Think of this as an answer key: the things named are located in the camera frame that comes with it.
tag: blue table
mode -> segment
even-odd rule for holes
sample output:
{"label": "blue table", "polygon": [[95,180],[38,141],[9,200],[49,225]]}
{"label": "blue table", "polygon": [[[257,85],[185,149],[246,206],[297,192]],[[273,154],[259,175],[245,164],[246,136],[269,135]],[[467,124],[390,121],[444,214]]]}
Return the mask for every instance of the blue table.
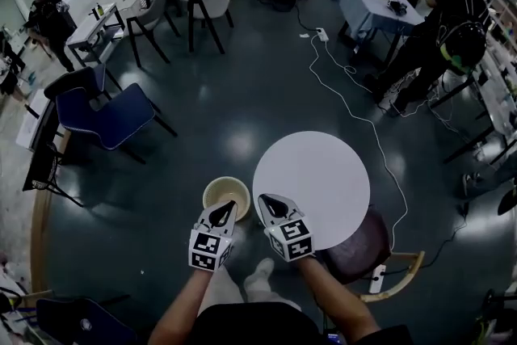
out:
{"label": "blue table", "polygon": [[385,58],[385,65],[391,62],[401,36],[408,36],[413,28],[422,23],[424,18],[409,4],[407,0],[394,0],[407,5],[407,13],[398,16],[388,8],[388,0],[331,0],[338,2],[346,20],[341,33],[348,28],[350,37],[359,46],[376,30],[395,34],[393,42]]}

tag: white cable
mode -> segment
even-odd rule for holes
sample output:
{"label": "white cable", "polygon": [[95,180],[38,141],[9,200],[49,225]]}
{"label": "white cable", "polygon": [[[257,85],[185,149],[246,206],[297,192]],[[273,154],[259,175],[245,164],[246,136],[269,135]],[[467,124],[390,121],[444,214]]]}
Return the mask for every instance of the white cable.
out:
{"label": "white cable", "polygon": [[[313,61],[312,64],[310,64],[309,66],[309,70],[313,73],[313,75],[317,78],[317,80],[328,90],[331,90],[332,92],[334,92],[337,96],[339,96],[341,98],[341,100],[344,102],[345,104],[345,107],[347,107],[347,110],[348,110],[348,113],[350,114],[350,116],[356,120],[360,120],[360,121],[364,121],[364,122],[368,122],[372,128],[373,128],[373,133],[375,134],[375,138],[377,140],[377,145],[379,146],[379,150],[380,150],[380,153],[382,154],[382,159],[384,160],[384,163],[385,163],[385,169],[386,171],[389,172],[389,174],[391,175],[393,181],[395,182],[395,184],[397,185],[397,188],[398,188],[398,191],[401,193],[402,195],[402,199],[404,200],[404,205],[406,206],[406,210],[404,211],[404,214],[402,214],[402,216],[395,222],[395,224],[393,225],[392,227],[392,235],[393,235],[393,243],[390,247],[390,250],[393,251],[393,248],[395,247],[395,227],[401,222],[401,220],[407,215],[407,213],[409,212],[409,208],[407,206],[407,202],[406,202],[406,196],[404,196],[404,192],[402,191],[401,189],[401,186],[399,185],[398,181],[397,181],[397,177],[395,177],[395,174],[388,168],[388,163],[386,162],[386,156],[385,156],[385,152],[382,150],[382,147],[380,146],[380,141],[379,141],[379,136],[377,135],[377,131],[375,129],[375,125],[373,122],[371,122],[370,120],[366,120],[364,118],[361,118],[359,116],[355,116],[354,114],[351,113],[350,111],[350,108],[348,107],[348,104],[347,104],[347,101],[344,99],[344,97],[339,93],[337,92],[336,90],[333,90],[332,88],[330,88],[330,86],[326,85],[325,83],[322,82],[322,80],[320,79],[319,75],[316,74],[316,72],[313,71],[313,65],[317,62],[317,60],[320,58],[320,55],[319,53],[317,52],[317,49],[316,49],[316,46],[314,46],[314,38],[316,38],[317,35],[314,35],[313,38],[310,40],[310,44],[313,46],[313,49],[314,49],[314,52],[316,52],[316,59]],[[332,58],[332,61],[334,61],[334,63],[339,66],[340,68],[343,68],[345,70],[345,74],[348,75],[348,77],[353,81],[354,84],[356,84],[357,86],[360,86],[361,88],[367,90],[368,92],[371,92],[369,89],[365,88],[364,86],[358,84],[355,79],[351,76],[352,74],[355,74],[357,71],[355,70],[354,67],[352,66],[342,66],[340,65],[338,62],[336,62],[336,60],[334,59],[334,57],[332,55],[330,55],[330,52],[329,52],[329,49],[326,47],[326,42],[325,42],[325,50],[327,51],[327,53],[329,54],[329,56]]]}

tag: tablecloth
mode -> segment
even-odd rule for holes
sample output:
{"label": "tablecloth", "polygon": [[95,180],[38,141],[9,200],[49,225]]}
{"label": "tablecloth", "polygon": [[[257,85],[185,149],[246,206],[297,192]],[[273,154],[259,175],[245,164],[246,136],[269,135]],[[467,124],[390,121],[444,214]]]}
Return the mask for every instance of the tablecloth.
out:
{"label": "tablecloth", "polygon": [[423,17],[407,0],[395,0],[407,5],[407,13],[397,16],[388,8],[388,0],[331,0],[338,2],[343,16],[351,29],[351,38],[361,41],[371,29],[409,35],[414,26],[423,22]]}

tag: power strip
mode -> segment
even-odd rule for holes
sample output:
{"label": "power strip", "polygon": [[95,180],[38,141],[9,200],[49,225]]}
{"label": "power strip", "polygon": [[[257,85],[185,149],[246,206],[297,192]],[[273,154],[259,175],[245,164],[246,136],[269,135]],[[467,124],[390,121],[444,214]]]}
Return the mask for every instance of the power strip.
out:
{"label": "power strip", "polygon": [[386,271],[386,266],[384,264],[381,264],[377,266],[373,270],[372,274],[372,282],[370,282],[370,293],[379,293],[380,289],[382,288],[382,281],[384,280]]}
{"label": "power strip", "polygon": [[320,38],[321,42],[328,42],[329,36],[326,35],[325,29],[323,27],[317,27],[317,37]]}

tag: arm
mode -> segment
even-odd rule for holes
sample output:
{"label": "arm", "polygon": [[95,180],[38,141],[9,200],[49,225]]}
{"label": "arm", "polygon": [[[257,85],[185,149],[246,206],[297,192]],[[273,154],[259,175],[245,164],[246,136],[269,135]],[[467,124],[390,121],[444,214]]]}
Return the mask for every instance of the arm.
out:
{"label": "arm", "polygon": [[341,285],[314,258],[296,261],[316,302],[343,332],[347,342],[355,343],[380,330],[366,305]]}
{"label": "arm", "polygon": [[195,270],[174,302],[154,327],[149,345],[184,343],[194,326],[212,273]]}

